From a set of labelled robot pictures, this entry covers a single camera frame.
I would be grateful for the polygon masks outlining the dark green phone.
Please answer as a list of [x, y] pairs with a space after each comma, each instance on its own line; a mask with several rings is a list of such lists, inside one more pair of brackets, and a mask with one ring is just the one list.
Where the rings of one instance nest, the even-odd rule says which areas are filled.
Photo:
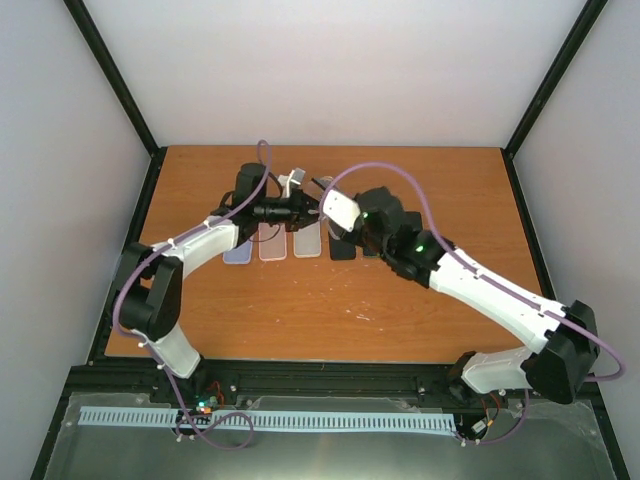
[[362, 253], [365, 258], [375, 258], [378, 256], [378, 253], [368, 246], [362, 248]]

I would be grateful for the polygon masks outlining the cream white phone case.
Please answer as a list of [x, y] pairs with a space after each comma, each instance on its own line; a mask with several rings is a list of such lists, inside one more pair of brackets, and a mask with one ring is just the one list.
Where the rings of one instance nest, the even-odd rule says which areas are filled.
[[296, 258], [317, 258], [321, 253], [322, 238], [319, 222], [293, 233], [293, 254]]

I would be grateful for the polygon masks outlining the dark grey phone corner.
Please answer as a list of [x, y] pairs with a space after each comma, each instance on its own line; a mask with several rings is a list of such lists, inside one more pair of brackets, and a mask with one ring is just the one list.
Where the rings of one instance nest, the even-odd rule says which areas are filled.
[[313, 177], [311, 181], [321, 191], [325, 191], [329, 187], [329, 185], [333, 182], [333, 178], [331, 176]]

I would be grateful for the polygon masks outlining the black phone from lilac case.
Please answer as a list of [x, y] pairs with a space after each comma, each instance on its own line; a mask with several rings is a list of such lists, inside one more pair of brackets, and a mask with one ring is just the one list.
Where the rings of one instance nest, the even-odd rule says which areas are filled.
[[406, 219], [412, 231], [420, 232], [423, 230], [422, 216], [418, 211], [408, 211]]

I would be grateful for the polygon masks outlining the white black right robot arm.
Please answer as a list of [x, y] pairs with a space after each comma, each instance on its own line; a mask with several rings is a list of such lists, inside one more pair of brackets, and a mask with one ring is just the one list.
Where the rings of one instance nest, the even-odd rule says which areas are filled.
[[502, 352], [463, 354], [448, 374], [454, 397], [530, 388], [555, 403], [575, 400], [599, 355], [590, 306], [540, 297], [484, 268], [453, 242], [412, 225], [385, 187], [360, 193], [354, 202], [352, 240], [398, 276], [466, 304], [521, 342]]

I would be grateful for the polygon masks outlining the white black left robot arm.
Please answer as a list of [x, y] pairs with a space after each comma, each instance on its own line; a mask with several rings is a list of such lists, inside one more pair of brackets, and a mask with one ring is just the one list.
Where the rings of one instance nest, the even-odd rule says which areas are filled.
[[186, 402], [201, 400], [208, 378], [197, 370], [201, 355], [179, 325], [183, 281], [210, 260], [247, 243], [262, 224], [295, 232], [319, 219], [319, 201], [305, 193], [305, 171], [275, 177], [261, 163], [246, 163], [220, 205], [190, 230], [123, 251], [110, 290], [111, 322], [139, 340], [175, 377], [172, 388]]

